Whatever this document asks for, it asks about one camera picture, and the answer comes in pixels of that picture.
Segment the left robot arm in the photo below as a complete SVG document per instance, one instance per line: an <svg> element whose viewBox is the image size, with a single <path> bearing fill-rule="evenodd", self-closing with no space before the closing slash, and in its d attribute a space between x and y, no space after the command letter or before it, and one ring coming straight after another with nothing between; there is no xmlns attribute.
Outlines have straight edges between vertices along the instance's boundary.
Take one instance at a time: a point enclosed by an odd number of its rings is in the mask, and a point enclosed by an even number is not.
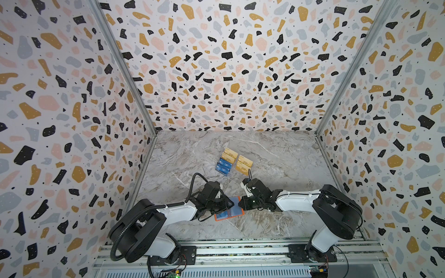
<svg viewBox="0 0 445 278"><path fill-rule="evenodd" d="M201 191L188 195L182 202L156 205L148 199L138 201L110 230L112 261L132 263L142 256L160 258L169 265L183 258L181 244L171 234L160 236L168 225L184 221L204 221L204 216L224 213L235 203L224 194L220 183L204 180Z"/></svg>

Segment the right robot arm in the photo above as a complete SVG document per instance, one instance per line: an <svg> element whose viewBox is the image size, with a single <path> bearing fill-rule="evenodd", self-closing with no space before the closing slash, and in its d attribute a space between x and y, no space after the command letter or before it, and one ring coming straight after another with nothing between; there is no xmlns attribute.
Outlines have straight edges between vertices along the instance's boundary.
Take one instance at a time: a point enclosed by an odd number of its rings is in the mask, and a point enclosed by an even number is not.
<svg viewBox="0 0 445 278"><path fill-rule="evenodd" d="M356 230L363 225L360 206L329 184L316 191L271 191L259 179L246 178L241 187L246 195L238 205L244 210L309 212L322 220L322 228L312 234L307 244L289 245L288 257L292 263L337 262L334 245L353 239Z"/></svg>

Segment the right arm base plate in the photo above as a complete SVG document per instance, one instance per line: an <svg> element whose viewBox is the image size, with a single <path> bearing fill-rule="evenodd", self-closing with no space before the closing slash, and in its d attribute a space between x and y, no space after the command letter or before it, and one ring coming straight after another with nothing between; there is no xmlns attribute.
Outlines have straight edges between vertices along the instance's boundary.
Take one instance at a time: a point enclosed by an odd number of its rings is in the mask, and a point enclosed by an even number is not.
<svg viewBox="0 0 445 278"><path fill-rule="evenodd" d="M331 263L337 262L336 252L333 246L323 253L310 244L288 245L288 257L292 263Z"/></svg>

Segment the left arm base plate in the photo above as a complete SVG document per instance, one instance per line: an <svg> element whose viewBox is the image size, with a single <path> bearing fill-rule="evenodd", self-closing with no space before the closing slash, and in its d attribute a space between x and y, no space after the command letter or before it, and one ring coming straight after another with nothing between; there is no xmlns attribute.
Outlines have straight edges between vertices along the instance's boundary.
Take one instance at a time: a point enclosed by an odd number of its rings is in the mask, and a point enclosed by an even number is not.
<svg viewBox="0 0 445 278"><path fill-rule="evenodd" d="M165 265L174 265L178 262L186 265L195 265L197 246L181 246L175 249L164 259Z"/></svg>

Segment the orange card holder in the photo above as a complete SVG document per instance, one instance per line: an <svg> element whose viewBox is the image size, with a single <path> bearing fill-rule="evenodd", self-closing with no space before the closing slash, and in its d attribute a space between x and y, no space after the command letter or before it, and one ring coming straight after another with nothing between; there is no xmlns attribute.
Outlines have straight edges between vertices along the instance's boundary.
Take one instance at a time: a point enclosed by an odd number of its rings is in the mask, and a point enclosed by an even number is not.
<svg viewBox="0 0 445 278"><path fill-rule="evenodd" d="M230 197L229 199L234 203L234 206L231 207L229 210L226 210L220 214L216 214L214 216L215 221L222 221L245 215L243 208L238 206L238 203L241 201L241 197Z"/></svg>

